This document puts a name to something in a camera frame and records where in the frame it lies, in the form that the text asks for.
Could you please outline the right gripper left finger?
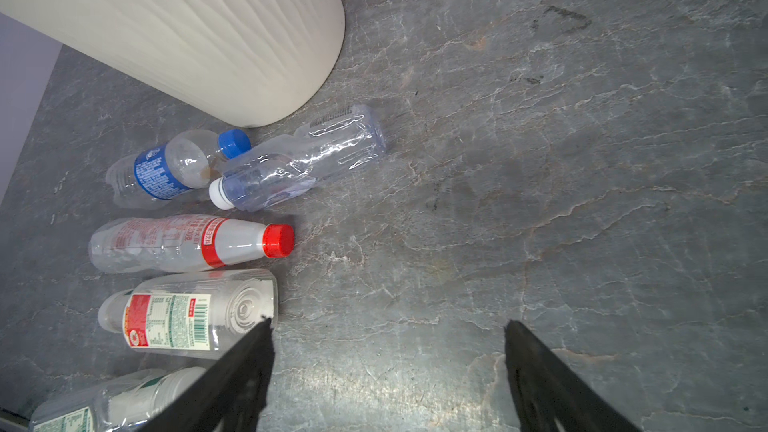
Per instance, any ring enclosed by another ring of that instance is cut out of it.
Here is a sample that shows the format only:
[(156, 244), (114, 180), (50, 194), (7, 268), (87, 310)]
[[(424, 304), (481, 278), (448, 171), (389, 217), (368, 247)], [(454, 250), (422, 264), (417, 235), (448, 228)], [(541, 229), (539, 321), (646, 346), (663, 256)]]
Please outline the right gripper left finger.
[(253, 327), (142, 431), (255, 431), (275, 361), (272, 320)]

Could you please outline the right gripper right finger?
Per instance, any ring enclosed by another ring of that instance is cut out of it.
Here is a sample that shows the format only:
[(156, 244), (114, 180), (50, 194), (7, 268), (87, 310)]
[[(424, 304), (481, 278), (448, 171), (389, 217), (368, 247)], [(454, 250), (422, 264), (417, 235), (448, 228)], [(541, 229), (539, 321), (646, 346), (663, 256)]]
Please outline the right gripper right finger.
[(505, 327), (508, 382), (522, 431), (636, 431), (522, 322)]

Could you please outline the clear bottle red white label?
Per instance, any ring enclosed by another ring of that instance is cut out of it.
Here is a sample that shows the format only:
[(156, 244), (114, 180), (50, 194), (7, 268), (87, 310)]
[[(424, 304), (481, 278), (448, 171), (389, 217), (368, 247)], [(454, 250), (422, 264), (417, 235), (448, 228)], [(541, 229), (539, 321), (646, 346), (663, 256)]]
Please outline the clear bottle red white label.
[(117, 292), (98, 322), (135, 351), (217, 360), (277, 312), (271, 272), (225, 270), (165, 275)]

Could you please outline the clear bottle green label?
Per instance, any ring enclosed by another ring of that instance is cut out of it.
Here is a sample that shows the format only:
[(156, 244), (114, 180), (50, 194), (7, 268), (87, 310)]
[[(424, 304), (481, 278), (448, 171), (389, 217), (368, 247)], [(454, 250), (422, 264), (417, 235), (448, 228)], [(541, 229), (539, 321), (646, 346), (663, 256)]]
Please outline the clear bottle green label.
[(136, 431), (170, 406), (206, 372), (146, 369), (72, 392), (40, 405), (30, 431)]

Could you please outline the white bottle red cap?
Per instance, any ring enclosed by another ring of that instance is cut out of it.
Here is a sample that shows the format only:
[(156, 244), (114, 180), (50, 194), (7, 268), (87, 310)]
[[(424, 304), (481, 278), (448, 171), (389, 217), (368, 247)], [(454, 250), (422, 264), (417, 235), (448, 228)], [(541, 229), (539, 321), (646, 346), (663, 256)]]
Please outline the white bottle red cap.
[(288, 224), (189, 214), (110, 222), (93, 233), (89, 257), (104, 273), (187, 273), (284, 258), (294, 246)]

